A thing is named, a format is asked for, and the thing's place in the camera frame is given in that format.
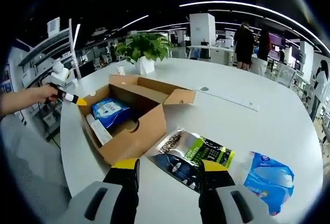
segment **open cardboard box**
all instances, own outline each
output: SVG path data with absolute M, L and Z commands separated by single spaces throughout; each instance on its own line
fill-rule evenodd
M 87 123 L 86 115 L 92 114 L 92 105 L 114 97 L 133 108 L 139 116 L 112 128 L 112 140 L 101 145 Z M 167 125 L 163 105 L 193 103 L 195 92 L 135 75 L 113 75 L 109 84 L 87 96 L 87 106 L 79 106 L 84 128 L 105 161 L 114 165 L 118 160 L 141 157 L 162 136 Z

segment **white round table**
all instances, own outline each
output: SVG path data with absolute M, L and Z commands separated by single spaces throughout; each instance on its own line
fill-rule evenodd
M 94 92 L 120 65 L 126 74 L 137 73 L 133 65 L 117 62 L 79 80 L 71 92 L 80 97 Z M 146 77 L 189 89 L 207 87 L 212 93 L 228 93 L 256 104 L 259 111 L 198 91 L 193 105 L 165 107 L 168 132 L 183 127 L 235 150 L 233 164 L 255 151 L 288 165 L 294 173 L 294 192 L 275 218 L 279 223 L 297 223 L 306 214 L 321 191 L 323 163 L 313 123 L 292 90 L 250 72 L 187 59 L 157 62 L 155 72 Z M 102 181 L 109 166 L 87 141 L 76 105 L 63 104 L 60 130 L 65 177 L 75 196 L 92 182 Z M 135 223 L 200 224 L 198 198 L 141 158 Z

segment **potted plant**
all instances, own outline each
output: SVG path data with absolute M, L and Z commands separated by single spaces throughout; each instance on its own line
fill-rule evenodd
M 155 70 L 155 61 L 167 58 L 172 44 L 161 34 L 140 33 L 127 38 L 125 43 L 117 45 L 117 53 L 135 64 L 140 74 Z

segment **blue plastic bag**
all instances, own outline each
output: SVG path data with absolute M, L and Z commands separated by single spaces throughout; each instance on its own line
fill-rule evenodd
M 122 123 L 131 114 L 130 107 L 114 98 L 107 98 L 94 104 L 92 110 L 95 119 L 99 119 L 106 129 Z
M 293 172 L 288 166 L 260 153 L 251 152 L 249 160 L 245 163 L 245 166 L 248 164 L 246 169 L 249 164 L 251 166 L 244 186 L 268 205 L 270 215 L 277 215 L 293 194 Z

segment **black and green package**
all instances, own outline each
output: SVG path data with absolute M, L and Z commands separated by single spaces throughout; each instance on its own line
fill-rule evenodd
M 177 130 L 147 152 L 159 168 L 200 192 L 199 162 L 214 161 L 229 168 L 235 152 L 198 134 Z

